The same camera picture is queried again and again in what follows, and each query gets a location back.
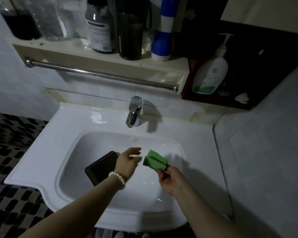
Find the pump dispenser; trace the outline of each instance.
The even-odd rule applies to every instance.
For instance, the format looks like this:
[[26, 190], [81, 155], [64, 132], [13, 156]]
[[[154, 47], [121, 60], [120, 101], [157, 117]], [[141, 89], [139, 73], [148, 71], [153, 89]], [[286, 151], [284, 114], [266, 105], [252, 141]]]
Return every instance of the pump dispenser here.
[[204, 63], [197, 71], [192, 84], [192, 91], [195, 93], [214, 93], [227, 74], [228, 64], [224, 59], [227, 50], [226, 43], [234, 35], [231, 33], [220, 33], [219, 35], [225, 35], [224, 42], [216, 49], [214, 57]]

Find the pearl bracelet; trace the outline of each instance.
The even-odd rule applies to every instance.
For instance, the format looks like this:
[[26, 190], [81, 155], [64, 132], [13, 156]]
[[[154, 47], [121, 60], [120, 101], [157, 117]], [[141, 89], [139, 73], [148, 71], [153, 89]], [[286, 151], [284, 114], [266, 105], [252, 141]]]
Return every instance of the pearl bracelet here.
[[126, 181], [124, 180], [124, 178], [123, 178], [120, 174], [118, 174], [118, 173], [115, 172], [115, 171], [112, 171], [112, 172], [109, 173], [108, 177], [109, 177], [109, 176], [117, 176], [117, 177], [119, 178], [119, 180], [123, 183], [123, 188], [122, 188], [122, 189], [125, 188], [125, 186], [126, 186]]

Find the black phone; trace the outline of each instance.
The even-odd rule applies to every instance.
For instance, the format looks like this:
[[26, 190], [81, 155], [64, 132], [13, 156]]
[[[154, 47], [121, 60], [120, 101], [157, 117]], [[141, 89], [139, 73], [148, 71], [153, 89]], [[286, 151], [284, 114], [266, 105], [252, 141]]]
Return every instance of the black phone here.
[[85, 173], [94, 186], [106, 179], [109, 173], [115, 170], [117, 159], [117, 153], [111, 151], [85, 168]]

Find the faucet handle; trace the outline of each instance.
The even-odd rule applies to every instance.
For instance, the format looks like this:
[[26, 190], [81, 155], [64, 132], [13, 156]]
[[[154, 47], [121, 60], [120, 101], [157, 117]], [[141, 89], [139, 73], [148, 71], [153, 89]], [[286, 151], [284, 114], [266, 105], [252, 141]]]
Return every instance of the faucet handle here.
[[142, 98], [133, 96], [130, 100], [129, 111], [136, 111], [141, 108]]

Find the white tile wall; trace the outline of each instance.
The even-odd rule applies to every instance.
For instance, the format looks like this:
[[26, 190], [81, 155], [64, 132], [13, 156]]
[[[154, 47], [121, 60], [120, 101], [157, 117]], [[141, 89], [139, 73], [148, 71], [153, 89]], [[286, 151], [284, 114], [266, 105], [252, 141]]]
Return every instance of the white tile wall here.
[[182, 100], [170, 91], [45, 68], [26, 68], [6, 43], [9, 36], [12, 34], [0, 15], [0, 112], [49, 120], [57, 104], [44, 88], [69, 91], [62, 92], [67, 101], [110, 108], [127, 109], [131, 97], [138, 95], [147, 113], [181, 119], [190, 119], [195, 114], [192, 121], [210, 124], [215, 124], [226, 110]]
[[298, 68], [214, 130], [239, 225], [258, 237], [298, 237]]

